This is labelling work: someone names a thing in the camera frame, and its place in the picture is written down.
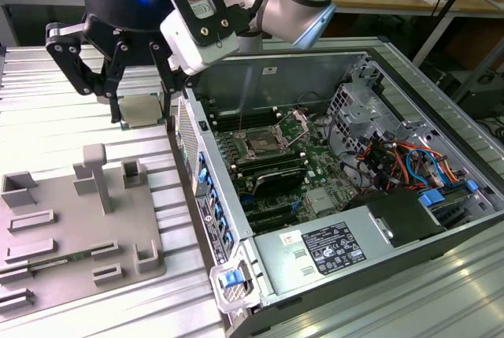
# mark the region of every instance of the warning label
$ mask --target warning label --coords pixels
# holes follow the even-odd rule
[[[322,275],[334,273],[366,259],[345,222],[303,234],[302,240]]]

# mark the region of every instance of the wire bundle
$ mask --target wire bundle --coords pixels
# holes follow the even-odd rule
[[[375,150],[379,155],[384,156],[384,159],[381,160],[385,161],[385,164],[381,164],[383,168],[377,169],[377,166],[374,166],[376,176],[386,180],[386,186],[383,186],[384,189],[402,187],[419,191],[437,187],[420,175],[421,170],[424,170],[425,173],[425,162],[431,162],[434,165],[444,184],[458,182],[458,178],[448,164],[447,156],[429,147],[401,141],[384,142],[373,140],[368,148],[357,156],[357,160],[371,162],[369,155]]]

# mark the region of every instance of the blue wire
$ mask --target blue wire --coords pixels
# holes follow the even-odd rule
[[[428,151],[426,150],[423,150],[423,149],[412,149],[409,151],[408,155],[406,155],[406,167],[408,168],[408,171],[409,173],[414,177],[414,178],[417,178],[420,182],[422,182],[423,184],[425,184],[425,186],[429,187],[428,186],[428,183],[427,181],[422,178],[421,176],[417,175],[416,173],[413,172],[413,169],[411,169],[411,164],[410,164],[410,156],[411,154],[414,152],[414,151],[420,151],[421,153],[424,153],[426,154],[432,161],[432,163],[434,163],[434,166],[435,166],[435,170],[438,172],[439,176],[441,176],[441,178],[443,179],[443,181],[445,183],[449,183],[449,184],[452,184],[450,182],[450,180],[448,179],[448,177],[441,171],[441,169],[439,168],[439,165],[438,165],[438,162],[435,160],[434,156],[429,153]]]

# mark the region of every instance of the white label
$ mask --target white label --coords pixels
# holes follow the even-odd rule
[[[276,74],[276,70],[278,68],[275,66],[274,68],[263,68],[262,69],[262,75],[263,76],[268,76],[270,74]]]
[[[301,231],[293,230],[292,232],[280,234],[280,240],[284,246],[301,241]]]
[[[208,3],[207,0],[192,2],[191,8],[198,19],[204,19],[213,15],[212,6]]]

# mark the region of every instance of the aluminum extrusion table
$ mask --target aluminum extrusion table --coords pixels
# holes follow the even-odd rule
[[[268,43],[266,48],[282,47]],[[322,39],[319,47],[374,47],[500,174],[504,151],[432,83],[413,71],[391,44],[376,38]],[[167,272],[133,284],[0,324],[0,336],[224,336],[200,247],[164,127],[121,131],[109,107],[78,95],[44,48],[0,48],[0,173],[32,171],[36,179],[66,175],[87,143],[104,143],[109,163],[139,158],[149,183]],[[99,53],[83,48],[93,69]],[[153,67],[127,69],[121,95],[159,92]],[[390,94],[389,98],[404,98]],[[416,111],[400,111],[415,118]],[[438,258],[272,327],[262,336],[502,336],[504,225]]]

